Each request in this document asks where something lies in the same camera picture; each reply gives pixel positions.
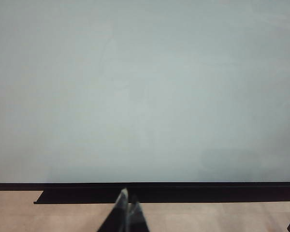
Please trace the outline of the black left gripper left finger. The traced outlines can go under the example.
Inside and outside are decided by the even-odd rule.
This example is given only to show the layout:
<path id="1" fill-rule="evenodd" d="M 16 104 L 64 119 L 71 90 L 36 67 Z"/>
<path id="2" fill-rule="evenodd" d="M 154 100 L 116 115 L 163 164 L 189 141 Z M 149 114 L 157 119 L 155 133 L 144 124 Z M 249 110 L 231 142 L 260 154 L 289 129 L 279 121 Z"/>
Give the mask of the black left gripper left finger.
<path id="1" fill-rule="evenodd" d="M 128 190 L 124 188 L 118 195 L 111 212 L 99 227 L 98 232 L 124 232 L 126 230 L 128 203 Z"/>

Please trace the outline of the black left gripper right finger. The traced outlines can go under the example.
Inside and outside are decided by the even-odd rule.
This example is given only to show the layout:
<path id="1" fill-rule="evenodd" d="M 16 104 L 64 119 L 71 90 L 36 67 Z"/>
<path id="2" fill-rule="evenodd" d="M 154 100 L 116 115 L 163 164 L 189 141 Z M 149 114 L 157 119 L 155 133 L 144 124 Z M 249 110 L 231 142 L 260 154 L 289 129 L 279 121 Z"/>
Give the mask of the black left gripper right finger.
<path id="1" fill-rule="evenodd" d="M 127 215 L 128 232 L 150 232 L 141 204 L 136 195 L 133 195 L 128 207 Z"/>

